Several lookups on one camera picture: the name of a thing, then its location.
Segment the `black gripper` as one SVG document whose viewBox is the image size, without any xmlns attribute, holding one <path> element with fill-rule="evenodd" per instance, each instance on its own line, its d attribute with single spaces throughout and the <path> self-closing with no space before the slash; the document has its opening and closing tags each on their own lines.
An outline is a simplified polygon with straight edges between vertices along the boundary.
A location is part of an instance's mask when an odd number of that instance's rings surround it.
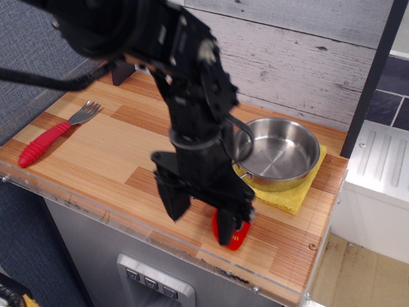
<svg viewBox="0 0 409 307">
<path fill-rule="evenodd" d="M 254 192 L 233 171 L 233 154 L 232 141 L 217 141 L 200 150 L 177 148 L 175 153 L 151 155 L 157 166 L 158 193 L 168 216 L 173 221 L 181 218 L 190 207 L 190 196 L 220 209 L 217 221 L 221 246 L 229 244 L 243 221 L 255 216 L 251 205 Z"/>
</svg>

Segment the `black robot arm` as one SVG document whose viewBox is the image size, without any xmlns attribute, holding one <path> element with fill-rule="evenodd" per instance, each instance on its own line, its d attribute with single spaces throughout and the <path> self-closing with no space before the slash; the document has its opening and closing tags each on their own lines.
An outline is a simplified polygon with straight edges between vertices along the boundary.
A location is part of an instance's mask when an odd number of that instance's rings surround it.
<svg viewBox="0 0 409 307">
<path fill-rule="evenodd" d="M 179 219 L 197 198 L 217 209 L 227 246 L 254 215 L 254 192 L 232 168 L 231 114 L 237 88 L 223 70 L 210 28 L 169 1 L 33 1 L 50 13 L 70 47 L 89 58 L 146 67 L 169 110 L 173 152 L 155 152 L 158 192 Z"/>
</svg>

